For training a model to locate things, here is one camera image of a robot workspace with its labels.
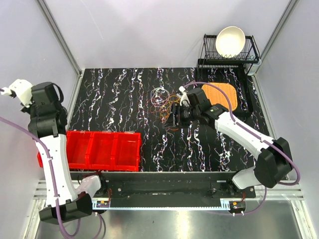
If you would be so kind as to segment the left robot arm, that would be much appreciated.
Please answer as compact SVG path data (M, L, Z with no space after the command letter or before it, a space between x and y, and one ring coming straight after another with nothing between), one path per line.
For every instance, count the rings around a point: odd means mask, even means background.
M67 110L63 107L61 89L52 82L31 87L28 131L36 143L46 181L46 207L39 212L42 222L65 223L92 214L92 198L103 197L108 185L97 175L89 176L75 188L66 152Z

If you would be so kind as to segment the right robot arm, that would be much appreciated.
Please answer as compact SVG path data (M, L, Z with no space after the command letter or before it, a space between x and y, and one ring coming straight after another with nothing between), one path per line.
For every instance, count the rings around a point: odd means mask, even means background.
M171 106L165 128L187 128L193 121L221 132L248 150L257 160L255 165L236 172L226 185L231 197L238 197L244 189L263 185L276 186L293 169L289 143L282 137L273 139L257 132L236 118L221 104L212 105L201 88L187 91L180 87L179 103Z

